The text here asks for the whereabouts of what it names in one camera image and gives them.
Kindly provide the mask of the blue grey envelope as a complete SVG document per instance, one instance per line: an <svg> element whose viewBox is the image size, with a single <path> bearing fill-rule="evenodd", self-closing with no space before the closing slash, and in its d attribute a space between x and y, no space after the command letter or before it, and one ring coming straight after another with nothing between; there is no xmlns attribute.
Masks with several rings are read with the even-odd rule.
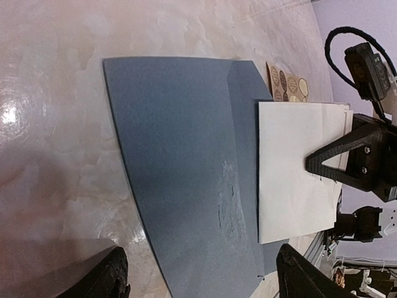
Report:
<svg viewBox="0 0 397 298"><path fill-rule="evenodd" d="M173 297L249 297L257 240L252 61L121 57L102 62L141 221Z"/></svg>

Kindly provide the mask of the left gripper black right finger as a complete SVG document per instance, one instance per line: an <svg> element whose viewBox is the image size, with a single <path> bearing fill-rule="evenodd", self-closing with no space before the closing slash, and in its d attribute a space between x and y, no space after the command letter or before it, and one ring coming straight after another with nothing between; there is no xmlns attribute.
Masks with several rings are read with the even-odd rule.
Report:
<svg viewBox="0 0 397 298"><path fill-rule="evenodd" d="M276 264L281 298L352 297L349 291L328 279L289 244L281 246Z"/></svg>

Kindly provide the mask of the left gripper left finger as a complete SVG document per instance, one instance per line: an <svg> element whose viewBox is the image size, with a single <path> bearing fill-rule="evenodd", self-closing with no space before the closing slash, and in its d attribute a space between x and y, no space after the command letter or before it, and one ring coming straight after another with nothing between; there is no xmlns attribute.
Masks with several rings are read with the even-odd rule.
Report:
<svg viewBox="0 0 397 298"><path fill-rule="evenodd" d="M80 281L58 297L121 298L129 295L127 256L121 246L116 246Z"/></svg>

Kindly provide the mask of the beige lined letter paper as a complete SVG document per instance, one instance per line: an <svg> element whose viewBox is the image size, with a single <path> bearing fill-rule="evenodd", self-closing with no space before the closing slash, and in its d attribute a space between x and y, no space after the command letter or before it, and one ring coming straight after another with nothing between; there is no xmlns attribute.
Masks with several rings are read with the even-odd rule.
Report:
<svg viewBox="0 0 397 298"><path fill-rule="evenodd" d="M333 228L342 184L311 174L305 158L352 130L348 104L259 103L259 242Z"/></svg>

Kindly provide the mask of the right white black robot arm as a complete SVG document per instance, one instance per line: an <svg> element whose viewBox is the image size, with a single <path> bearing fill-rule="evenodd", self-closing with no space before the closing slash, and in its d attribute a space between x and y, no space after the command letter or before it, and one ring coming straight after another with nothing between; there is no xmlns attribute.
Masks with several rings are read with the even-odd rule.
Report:
<svg viewBox="0 0 397 298"><path fill-rule="evenodd" d="M305 169L320 177L372 192L383 202L396 200L396 126L354 114L352 131L316 150ZM336 240L372 242L381 237L382 208L365 206L352 214L337 214Z"/></svg>

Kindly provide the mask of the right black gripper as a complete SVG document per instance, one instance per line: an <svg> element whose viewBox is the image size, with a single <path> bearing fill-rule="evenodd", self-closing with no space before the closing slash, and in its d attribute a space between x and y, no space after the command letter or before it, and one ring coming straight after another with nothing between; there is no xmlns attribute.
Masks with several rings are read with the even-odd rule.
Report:
<svg viewBox="0 0 397 298"><path fill-rule="evenodd" d="M308 155L305 169L383 202L396 200L396 125L354 114L351 132Z"/></svg>

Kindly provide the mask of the round sticker seal sheet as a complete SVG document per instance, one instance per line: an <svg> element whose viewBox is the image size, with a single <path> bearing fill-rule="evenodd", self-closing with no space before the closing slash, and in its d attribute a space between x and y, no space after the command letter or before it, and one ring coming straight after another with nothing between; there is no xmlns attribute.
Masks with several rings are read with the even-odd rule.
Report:
<svg viewBox="0 0 397 298"><path fill-rule="evenodd" d="M266 63L266 67L274 101L308 102L309 88L305 78L285 72L269 62Z"/></svg>

